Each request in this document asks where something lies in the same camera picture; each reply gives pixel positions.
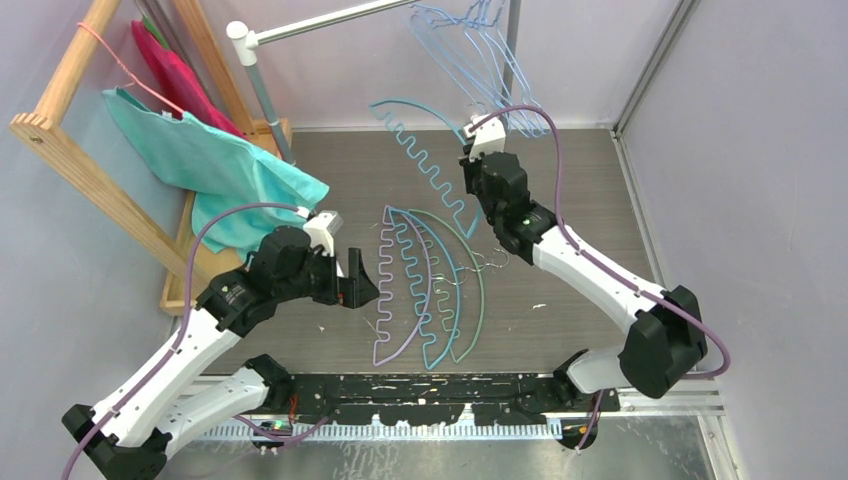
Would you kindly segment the teal wavy plastic hanger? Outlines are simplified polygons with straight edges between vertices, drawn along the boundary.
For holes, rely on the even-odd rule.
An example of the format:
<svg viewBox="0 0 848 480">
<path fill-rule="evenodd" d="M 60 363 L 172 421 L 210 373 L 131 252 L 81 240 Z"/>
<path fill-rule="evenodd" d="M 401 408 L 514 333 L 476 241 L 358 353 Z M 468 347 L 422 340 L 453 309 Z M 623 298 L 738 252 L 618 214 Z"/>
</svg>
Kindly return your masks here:
<svg viewBox="0 0 848 480">
<path fill-rule="evenodd" d="M 407 158 L 415 164 L 417 170 L 427 179 L 430 187 L 439 195 L 442 205 L 450 211 L 452 220 L 458 228 L 459 233 L 465 239 L 470 239 L 476 232 L 482 219 L 483 214 L 481 209 L 476 207 L 471 221 L 467 225 L 462 223 L 460 216 L 467 209 L 465 201 L 453 193 L 453 183 L 447 180 L 441 173 L 440 165 L 429 158 L 429 150 L 419 145 L 417 135 L 406 127 L 405 123 L 393 110 L 387 109 L 387 106 L 390 105 L 410 107 L 435 117 L 447 127 L 463 147 L 467 145 L 466 137 L 461 132 L 461 129 L 445 114 L 415 100 L 393 97 L 377 100 L 368 105 L 370 113 L 376 120 L 382 123 L 388 133 L 394 136 L 396 143 L 403 148 Z"/>
</svg>

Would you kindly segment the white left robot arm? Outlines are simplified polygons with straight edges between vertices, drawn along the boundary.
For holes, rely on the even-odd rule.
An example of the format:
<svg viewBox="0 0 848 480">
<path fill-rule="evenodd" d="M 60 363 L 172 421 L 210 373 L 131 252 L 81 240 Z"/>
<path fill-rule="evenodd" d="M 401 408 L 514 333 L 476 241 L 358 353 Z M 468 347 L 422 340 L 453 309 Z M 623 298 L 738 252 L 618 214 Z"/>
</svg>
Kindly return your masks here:
<svg viewBox="0 0 848 480">
<path fill-rule="evenodd" d="M 294 397 L 291 375 L 267 354 L 249 359 L 194 400 L 180 394 L 223 353 L 276 313 L 309 299 L 360 308 L 379 291 L 362 252 L 349 248 L 342 270 L 323 227 L 278 227 L 239 267 L 214 277 L 181 327 L 123 385 L 93 406 L 76 404 L 62 423 L 106 479 L 154 479 L 185 444 L 230 417 L 277 413 Z"/>
</svg>

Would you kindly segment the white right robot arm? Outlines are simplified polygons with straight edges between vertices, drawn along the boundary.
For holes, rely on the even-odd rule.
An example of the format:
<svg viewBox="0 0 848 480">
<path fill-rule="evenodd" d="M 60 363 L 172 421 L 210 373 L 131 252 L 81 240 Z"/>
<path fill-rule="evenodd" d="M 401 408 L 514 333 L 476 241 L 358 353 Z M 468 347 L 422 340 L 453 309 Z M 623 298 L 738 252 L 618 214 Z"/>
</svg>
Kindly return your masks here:
<svg viewBox="0 0 848 480">
<path fill-rule="evenodd" d="M 554 387 L 562 407 L 577 411 L 595 392 L 623 387 L 658 399 L 706 356 L 696 296 L 682 285 L 667 290 L 640 278 L 559 226 L 554 212 L 532 199 L 517 155 L 464 156 L 458 163 L 498 243 L 567 283 L 625 336 L 620 346 L 580 351 L 561 366 Z"/>
</svg>

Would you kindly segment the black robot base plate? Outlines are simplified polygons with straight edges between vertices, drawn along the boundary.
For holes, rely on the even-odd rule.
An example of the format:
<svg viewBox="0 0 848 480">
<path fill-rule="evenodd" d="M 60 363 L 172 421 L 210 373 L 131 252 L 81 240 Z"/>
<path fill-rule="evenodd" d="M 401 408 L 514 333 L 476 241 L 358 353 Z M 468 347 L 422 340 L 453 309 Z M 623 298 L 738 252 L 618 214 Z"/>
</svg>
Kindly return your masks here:
<svg viewBox="0 0 848 480">
<path fill-rule="evenodd" d="M 254 413 L 297 433 L 322 421 L 313 440 L 553 439 L 595 441 L 599 417 L 619 411 L 618 393 L 583 394 L 560 373 L 297 374 Z"/>
</svg>

